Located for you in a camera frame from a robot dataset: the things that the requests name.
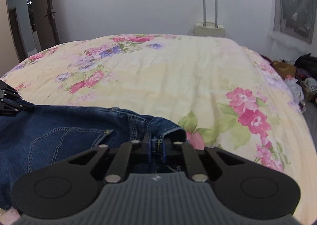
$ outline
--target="brown bag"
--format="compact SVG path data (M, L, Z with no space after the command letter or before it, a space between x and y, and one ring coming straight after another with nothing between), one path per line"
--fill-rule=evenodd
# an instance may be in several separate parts
M291 75L292 77L295 77L296 73L296 66L288 63L283 63L279 61L273 61L272 62L272 67L277 71L277 73L281 76L283 80L288 75Z

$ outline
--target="white suitcase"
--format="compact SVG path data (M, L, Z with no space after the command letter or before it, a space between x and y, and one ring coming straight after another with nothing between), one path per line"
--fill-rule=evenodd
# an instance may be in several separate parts
M194 36L225 37L226 31L222 25L218 25L218 0L215 0L215 22L206 23L206 0L203 1L203 23L196 23Z

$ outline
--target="blue jeans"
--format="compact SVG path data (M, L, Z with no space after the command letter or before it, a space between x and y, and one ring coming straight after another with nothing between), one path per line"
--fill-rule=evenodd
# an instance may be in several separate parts
M33 113L0 117L0 208L11 206L10 192L22 175L99 144L118 148L142 140L145 131L152 141L175 134L186 140L185 131L167 119L119 108L34 105Z

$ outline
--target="brown door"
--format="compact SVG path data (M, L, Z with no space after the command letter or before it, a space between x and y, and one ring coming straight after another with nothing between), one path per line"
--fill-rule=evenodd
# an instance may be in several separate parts
M19 22L18 22L15 8L9 9L9 19L10 19L11 31L12 31L12 36L14 39L15 48L18 53L19 61L22 62L28 56L25 52L22 37L20 34Z
M39 37L42 50L60 44L52 0L32 0L35 29Z

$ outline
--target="bed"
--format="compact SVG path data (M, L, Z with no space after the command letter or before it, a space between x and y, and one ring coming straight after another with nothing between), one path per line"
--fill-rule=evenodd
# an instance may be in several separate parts
M294 216L317 219L317 156L275 70L225 38L114 35L58 45L1 78L27 101L162 116L197 149L214 145L284 172L302 192Z

